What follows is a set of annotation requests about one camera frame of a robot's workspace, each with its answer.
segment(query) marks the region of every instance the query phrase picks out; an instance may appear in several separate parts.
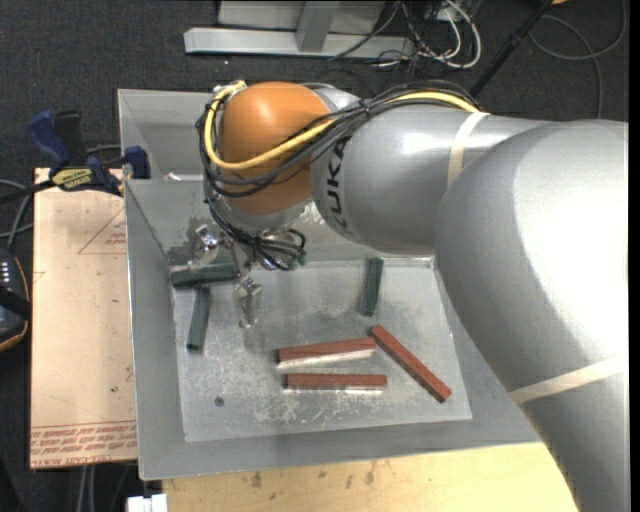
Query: wire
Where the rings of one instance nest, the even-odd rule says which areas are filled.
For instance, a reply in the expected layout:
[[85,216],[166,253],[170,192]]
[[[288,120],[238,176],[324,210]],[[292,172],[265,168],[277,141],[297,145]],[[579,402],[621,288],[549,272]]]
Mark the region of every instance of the wire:
[[[561,20],[560,18],[556,18],[555,16],[551,16],[549,14],[543,15],[542,18],[545,18],[545,19],[548,19],[548,20],[552,20],[552,21],[555,21],[557,23],[560,23],[561,25],[564,25],[567,29],[569,29],[570,32],[573,32],[573,34],[576,37],[578,37],[578,39],[580,39],[582,41],[582,44],[584,44],[585,48],[590,53],[590,56],[588,56],[587,58],[590,58],[593,61],[593,66],[594,66],[594,68],[596,70],[596,83],[597,83],[597,89],[598,89],[598,92],[597,92],[598,100],[597,100],[597,107],[596,107],[596,117],[599,119],[602,116],[602,96],[603,96],[602,93],[603,93],[603,91],[602,91],[602,71],[600,69],[600,64],[598,63],[598,59],[596,58],[596,55],[601,55],[602,53],[594,52],[591,49],[591,45],[589,44],[589,41],[587,41],[585,39],[585,37],[580,32],[578,32],[578,30],[576,28],[574,28],[572,25],[570,25],[566,21]],[[536,45],[541,51],[551,55],[552,57],[555,57],[555,58],[561,59],[561,60],[578,60],[578,59],[573,59],[573,58],[567,59],[563,55],[556,54],[554,52],[550,52],[549,50],[547,50],[546,48],[541,46],[538,43],[538,41],[536,41],[533,38],[533,36],[531,36],[531,34],[529,34],[529,36],[531,37],[531,41],[533,42],[534,45]]]
[[24,217],[25,212],[27,211],[27,207],[31,202],[31,196],[27,196],[22,200],[22,204],[20,204],[20,208],[18,209],[18,213],[13,219],[13,226],[11,226],[11,231],[9,232],[9,239],[7,240],[7,250],[11,251],[13,248],[13,243],[15,242],[16,235],[18,234],[18,226],[20,225],[20,221]]
[[[469,15],[466,12],[464,12],[458,5],[456,5],[451,0],[446,0],[446,3],[451,8],[455,9],[460,14],[460,16],[471,27],[471,33],[473,35],[473,41],[474,41],[474,44],[475,44],[475,56],[474,56],[474,58],[471,61],[466,62],[466,63],[451,62],[451,58],[453,57],[453,55],[447,55],[446,53],[442,54],[442,55],[437,55],[437,54],[434,54],[428,47],[425,50],[418,52],[418,55],[423,56],[423,57],[429,57],[431,59],[434,59],[434,60],[437,60],[439,62],[442,62],[445,66],[447,66],[448,68],[452,68],[452,69],[469,69],[469,68],[472,68],[473,66],[475,66],[480,61],[480,57],[482,56],[482,40],[480,39],[480,33],[478,32],[478,29],[477,29],[475,23],[473,23],[471,21],[471,18],[469,17]],[[448,11],[447,11],[447,16],[449,16],[449,19],[451,20],[451,24],[455,28],[455,23],[451,19],[451,16],[449,15]],[[458,36],[458,40],[460,41],[460,33],[457,31],[457,29],[456,29],[456,33],[457,33],[457,36]],[[456,51],[455,51],[456,55],[457,55],[457,53],[459,53],[459,48],[457,48]]]
[[116,502],[120,497],[120,489],[122,489],[122,484],[124,484],[124,480],[127,477],[128,473],[129,473],[129,466],[125,466],[124,471],[122,472],[122,475],[118,480],[118,484],[116,485],[116,490],[113,493],[113,498],[111,498],[111,503],[109,504],[109,508],[107,509],[107,512],[113,512],[113,508],[116,506]]
[[[563,59],[563,60],[587,60],[587,59],[595,59],[596,57],[600,57],[601,55],[604,55],[605,53],[613,50],[616,46],[618,46],[618,44],[620,43],[620,41],[622,41],[622,38],[624,37],[626,31],[627,31],[627,12],[625,9],[625,5],[624,5],[624,0],[620,0],[620,7],[622,8],[622,27],[620,29],[620,33],[618,34],[618,37],[616,37],[615,41],[613,43],[611,43],[609,46],[603,48],[602,50],[598,50],[598,51],[593,51],[591,50],[591,47],[588,46],[588,43],[585,46],[588,46],[588,51],[589,53],[587,55],[563,55],[561,53],[556,53],[554,51],[549,50],[548,48],[543,47],[537,40],[535,37],[533,37],[533,34],[530,32],[529,33],[529,37],[531,38],[531,41],[543,52],[551,55],[552,57],[556,57],[557,59]],[[582,35],[580,35],[578,33],[578,31],[576,29],[574,29],[571,25],[569,25],[566,21],[561,20],[560,18],[556,18],[555,16],[551,16],[551,15],[544,15],[542,16],[543,18],[546,19],[551,19],[554,21],[557,21],[558,23],[563,24],[564,26],[566,26],[567,28],[569,28],[569,30],[572,30],[574,32],[574,34],[576,34],[578,37],[580,37],[582,39],[583,42],[585,42],[584,38],[582,37]]]
[[393,21],[393,19],[396,17],[396,14],[398,13],[398,9],[400,8],[400,6],[402,5],[402,2],[395,2],[393,4],[393,10],[391,12],[391,15],[389,16],[389,18],[387,19],[387,21],[385,21],[382,26],[380,28],[378,28],[377,30],[374,30],[373,32],[371,32],[371,34],[369,34],[368,36],[366,36],[364,39],[362,39],[362,41],[360,41],[358,44],[356,44],[355,46],[352,46],[351,48],[349,48],[348,50],[345,50],[341,53],[339,53],[338,55],[334,55],[333,57],[327,59],[328,62],[332,62],[334,60],[338,60],[338,59],[342,59],[343,57],[346,57],[347,55],[352,54],[353,52],[355,52],[356,50],[358,50],[359,48],[361,48],[365,43],[367,43],[368,41],[370,41],[373,37],[377,36],[380,32],[382,32],[385,28],[387,28],[391,22]]
[[[215,117],[216,117],[220,103],[226,96],[228,96],[229,94],[231,94],[236,90],[237,88],[234,88],[233,86],[231,88],[223,89],[214,97],[213,102],[209,107],[207,107],[207,110],[206,110],[206,117],[205,117],[205,123],[204,123],[204,145],[205,145],[206,154],[211,162],[213,162],[217,167],[220,167],[223,169],[241,171],[241,170],[250,169],[252,167],[256,167],[258,165],[262,165],[265,162],[268,162],[269,160],[273,160],[274,158],[293,150],[299,145],[310,142],[312,139],[314,139],[316,136],[323,133],[325,129],[327,129],[330,125],[332,125],[335,122],[335,120],[333,119],[323,120],[320,122],[319,125],[306,130],[301,135],[298,135],[297,137],[289,139],[283,142],[282,144],[276,146],[275,148],[265,153],[262,153],[261,155],[250,158],[249,160],[245,160],[243,162],[234,162],[234,163],[225,162],[217,155],[214,149],[214,145],[211,137],[213,133],[212,127],[214,126]],[[473,105],[470,105],[468,102],[461,100],[460,98],[450,95],[448,93],[443,93],[438,91],[422,91],[422,92],[411,93],[411,94],[407,94],[405,96],[396,98],[392,101],[401,101],[401,100],[410,100],[410,99],[436,100],[436,101],[441,101],[441,102],[450,104],[451,106],[455,106],[461,110],[467,110],[469,112],[477,111],[477,109]],[[277,173],[276,174],[274,173],[276,173],[276,171],[264,176],[256,177],[253,179],[244,179],[240,181],[233,180],[231,178],[226,178],[220,175],[216,177],[216,180],[221,181],[223,183],[230,184],[230,185],[247,185],[247,184],[262,183],[265,180],[272,177],[272,175],[273,176],[277,175]]]
[[[6,180],[4,178],[0,178],[0,184],[2,185],[7,185],[9,187],[13,187],[13,188],[17,188],[17,189],[25,189],[27,188],[25,185],[22,185],[21,183],[18,183],[16,181],[11,181],[11,180]],[[9,238],[8,240],[8,249],[11,250],[11,247],[13,246],[14,240],[16,238],[16,236],[20,233],[24,233],[25,231],[30,230],[31,228],[33,228],[33,224],[27,224],[26,226],[22,226],[21,228],[18,228],[18,226],[20,225],[20,222],[22,221],[22,218],[24,217],[24,214],[26,212],[27,206],[29,204],[29,200],[30,200],[31,196],[26,197],[25,199],[23,199],[22,204],[20,205],[20,208],[18,209],[18,213],[16,214],[14,221],[13,221],[13,225],[11,227],[10,231],[6,231],[4,233],[0,233],[0,238]]]
[[120,144],[102,144],[94,148],[87,149],[87,155],[102,153],[103,151],[120,151],[121,149],[122,146],[120,146]]
[[96,466],[91,466],[91,472],[89,473],[89,510],[90,512],[96,512]]
[[84,502],[84,487],[87,481],[87,470],[89,466],[82,468],[82,477],[80,478],[80,490],[78,491],[78,504],[76,505],[76,512],[82,512],[82,505]]

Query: red stick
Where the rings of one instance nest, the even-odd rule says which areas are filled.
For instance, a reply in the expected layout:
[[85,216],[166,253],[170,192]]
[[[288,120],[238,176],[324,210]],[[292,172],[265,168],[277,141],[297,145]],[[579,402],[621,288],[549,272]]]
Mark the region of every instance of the red stick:
[[286,389],[381,391],[387,387],[385,375],[345,373],[289,373]]
[[421,386],[433,395],[438,402],[444,402],[451,395],[451,390],[422,364],[416,356],[409,352],[391,333],[381,325],[376,325],[371,334],[376,342]]

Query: black cable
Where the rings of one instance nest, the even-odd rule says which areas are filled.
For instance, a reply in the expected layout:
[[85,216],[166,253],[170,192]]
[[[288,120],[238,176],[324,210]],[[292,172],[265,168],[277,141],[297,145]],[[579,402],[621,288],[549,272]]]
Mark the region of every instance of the black cable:
[[89,473],[89,512],[96,512],[96,465],[91,466]]
[[22,203],[20,204],[20,208],[18,209],[18,213],[16,214],[15,218],[13,219],[13,225],[11,226],[11,232],[9,234],[9,239],[7,240],[7,250],[11,251],[11,249],[13,248],[13,243],[16,240],[16,235],[18,234],[18,226],[20,225],[20,222],[22,222],[22,218],[24,217],[24,214],[27,211],[27,207],[29,206],[29,203],[31,202],[31,196],[27,196],[22,200]]
[[387,21],[385,21],[380,28],[378,28],[378,29],[374,30],[373,32],[371,32],[371,34],[366,36],[364,39],[362,39],[362,41],[360,41],[358,44],[352,46],[348,50],[345,50],[345,51],[339,53],[338,55],[334,55],[333,57],[329,58],[328,62],[332,62],[334,60],[342,59],[343,57],[346,57],[347,55],[352,54],[353,52],[355,52],[356,50],[361,48],[364,44],[366,44],[368,41],[370,41],[373,37],[377,36],[385,28],[387,28],[391,24],[393,19],[396,17],[396,14],[398,14],[398,10],[400,9],[400,4],[401,4],[401,2],[396,2],[393,5],[393,11],[391,12],[391,16],[389,16]]
[[118,484],[116,485],[116,490],[113,493],[113,497],[111,498],[111,503],[109,504],[109,508],[107,512],[113,512],[113,508],[116,506],[118,498],[120,497],[120,489],[122,489],[122,484],[124,484],[124,480],[127,477],[127,473],[129,472],[129,466],[124,467],[124,471],[118,480]]
[[122,146],[120,144],[101,144],[93,148],[87,149],[87,155],[93,155],[94,153],[102,153],[103,151],[121,151]]
[[[552,57],[556,57],[557,59],[562,59],[562,60],[587,60],[587,59],[595,59],[596,57],[600,57],[601,55],[604,55],[605,53],[613,50],[616,46],[618,46],[618,44],[620,43],[620,41],[622,41],[622,38],[624,37],[626,30],[627,30],[627,12],[625,9],[625,5],[624,5],[624,0],[620,0],[620,7],[622,8],[622,27],[620,28],[620,33],[618,34],[618,36],[616,37],[615,41],[613,43],[611,43],[609,46],[603,48],[602,50],[598,50],[598,51],[593,51],[591,50],[591,46],[589,45],[589,43],[586,43],[585,46],[588,47],[588,51],[589,53],[587,55],[564,55],[561,53],[556,53],[553,52],[547,48],[544,48],[538,41],[536,41],[536,39],[533,37],[533,34],[529,34],[529,38],[531,39],[531,41],[543,52],[547,53],[548,55],[551,55]],[[580,39],[582,39],[582,42],[585,42],[585,39],[582,37],[582,35],[579,34],[579,32],[574,29],[571,25],[569,25],[569,23],[567,23],[564,20],[561,20],[559,18],[556,18],[555,16],[549,16],[549,15],[545,15],[542,16],[545,19],[552,19],[554,21],[557,21],[561,24],[563,24],[565,27],[569,28],[569,30],[572,30],[574,34],[576,34]]]
[[540,17],[547,11],[547,9],[549,9],[549,7],[551,7],[552,2],[553,0],[541,0],[535,12],[527,18],[520,28],[507,38],[507,41],[504,43],[502,48],[498,50],[493,61],[491,61],[487,69],[484,70],[482,75],[480,75],[480,78],[478,78],[473,87],[471,87],[472,96],[478,96],[478,94],[480,94],[489,80],[493,78],[493,75],[496,74],[500,67],[502,67],[502,64],[504,64],[507,58],[509,58],[509,55],[511,55],[511,53],[513,53],[513,51],[518,47],[520,41],[529,34]]
[[[9,187],[13,187],[13,188],[17,188],[19,190],[24,190],[27,187],[21,183],[18,183],[16,181],[11,181],[11,180],[5,180],[3,178],[0,178],[0,184],[1,185],[7,185]],[[18,214],[16,215],[16,217],[14,218],[13,221],[13,225],[10,231],[6,231],[4,233],[0,233],[0,238],[9,238],[9,240],[11,240],[11,245],[13,244],[13,239],[15,239],[16,235],[20,234],[20,233],[24,233],[25,231],[28,231],[30,229],[33,228],[33,224],[27,224],[26,226],[22,226],[21,228],[18,228],[17,226],[20,225],[20,222],[22,221],[22,217],[24,216],[24,211],[22,212],[22,214],[20,214],[20,212],[18,212]]]
[[[578,39],[580,39],[582,41],[582,43],[584,44],[584,46],[587,48],[587,51],[590,53],[589,56],[587,56],[586,58],[589,58],[592,60],[593,62],[593,66],[596,70],[596,84],[597,84],[597,89],[598,89],[598,102],[597,102],[597,107],[596,107],[596,118],[600,119],[600,117],[602,116],[602,71],[600,70],[600,64],[598,63],[598,59],[597,59],[597,55],[602,55],[603,52],[594,52],[591,49],[591,45],[589,44],[589,41],[587,41],[584,36],[578,32],[577,29],[575,29],[572,25],[570,25],[569,23],[567,23],[564,20],[561,20],[560,18],[556,18],[555,16],[549,16],[549,15],[545,15],[542,16],[542,18],[544,19],[548,19],[548,20],[553,20],[557,23],[560,23],[561,25],[564,25],[566,28],[568,28],[571,32],[573,32],[573,34],[575,36],[578,37]],[[558,59],[562,59],[562,60],[580,60],[580,59],[573,59],[573,58],[569,58],[566,59],[564,56],[556,54],[554,52],[551,52],[549,50],[547,50],[546,48],[544,48],[543,46],[541,46],[534,38],[531,34],[529,34],[529,37],[531,37],[531,41],[533,42],[533,44],[535,46],[537,46],[541,51],[543,51],[544,53],[551,55],[552,57],[558,58]]]

